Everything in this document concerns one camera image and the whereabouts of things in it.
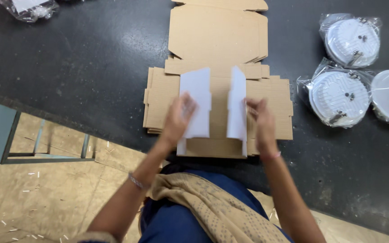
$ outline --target person's right hand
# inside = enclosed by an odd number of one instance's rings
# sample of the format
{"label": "person's right hand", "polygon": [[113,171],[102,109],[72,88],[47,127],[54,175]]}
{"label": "person's right hand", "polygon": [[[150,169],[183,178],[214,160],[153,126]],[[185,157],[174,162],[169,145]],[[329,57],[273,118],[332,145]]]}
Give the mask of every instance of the person's right hand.
{"label": "person's right hand", "polygon": [[267,101],[246,98],[248,111],[256,121],[256,148],[261,157],[273,158],[277,155],[275,139],[275,118],[267,106]]}

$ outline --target bracelet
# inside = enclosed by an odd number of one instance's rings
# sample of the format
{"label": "bracelet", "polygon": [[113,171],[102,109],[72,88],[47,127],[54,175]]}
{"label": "bracelet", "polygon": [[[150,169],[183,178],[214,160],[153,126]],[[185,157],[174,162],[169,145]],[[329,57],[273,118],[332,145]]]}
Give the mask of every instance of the bracelet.
{"label": "bracelet", "polygon": [[269,157],[262,157],[262,160],[264,160],[264,161],[273,160],[273,159],[280,157],[280,155],[281,155],[281,151],[279,151],[276,154],[273,154]]}
{"label": "bracelet", "polygon": [[128,179],[130,179],[135,185],[137,185],[140,189],[149,189],[149,186],[144,186],[140,181],[136,180],[133,177],[133,173],[129,172],[128,173]]}

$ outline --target wrist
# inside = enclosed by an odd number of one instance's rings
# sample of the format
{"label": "wrist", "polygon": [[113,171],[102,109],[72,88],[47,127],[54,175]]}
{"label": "wrist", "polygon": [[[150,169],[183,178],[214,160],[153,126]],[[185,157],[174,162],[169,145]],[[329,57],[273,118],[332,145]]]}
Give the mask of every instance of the wrist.
{"label": "wrist", "polygon": [[268,161],[275,158],[278,158],[281,155],[280,150],[277,147],[277,144],[271,144],[266,146],[265,149],[260,151],[260,158],[262,161]]}
{"label": "wrist", "polygon": [[174,145],[169,139],[160,136],[159,140],[157,140],[155,144],[155,147],[157,147],[161,151],[170,153],[170,151],[174,148]]}

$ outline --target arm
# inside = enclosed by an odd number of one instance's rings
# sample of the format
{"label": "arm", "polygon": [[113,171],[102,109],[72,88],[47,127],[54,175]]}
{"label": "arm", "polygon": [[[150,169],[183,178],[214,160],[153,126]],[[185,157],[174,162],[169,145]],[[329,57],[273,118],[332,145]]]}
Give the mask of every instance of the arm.
{"label": "arm", "polygon": [[[195,109],[196,103],[188,93],[175,98],[169,108],[162,135],[133,172],[134,179],[144,186],[153,183],[158,167],[184,134]],[[121,242],[145,199],[146,192],[147,189],[126,180],[97,214],[87,231],[109,232]]]}
{"label": "arm", "polygon": [[256,148],[264,164],[280,225],[296,243],[326,242],[279,154],[275,140],[275,118],[266,101],[247,99],[246,102],[249,113],[257,123]]}

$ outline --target beige scarf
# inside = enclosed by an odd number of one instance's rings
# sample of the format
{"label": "beige scarf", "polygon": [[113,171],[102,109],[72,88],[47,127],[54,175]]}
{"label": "beige scarf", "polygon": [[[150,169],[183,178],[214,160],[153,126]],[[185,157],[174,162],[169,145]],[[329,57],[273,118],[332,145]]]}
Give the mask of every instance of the beige scarf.
{"label": "beige scarf", "polygon": [[190,209],[213,242],[289,242],[266,218],[197,175],[158,174],[150,196]]}

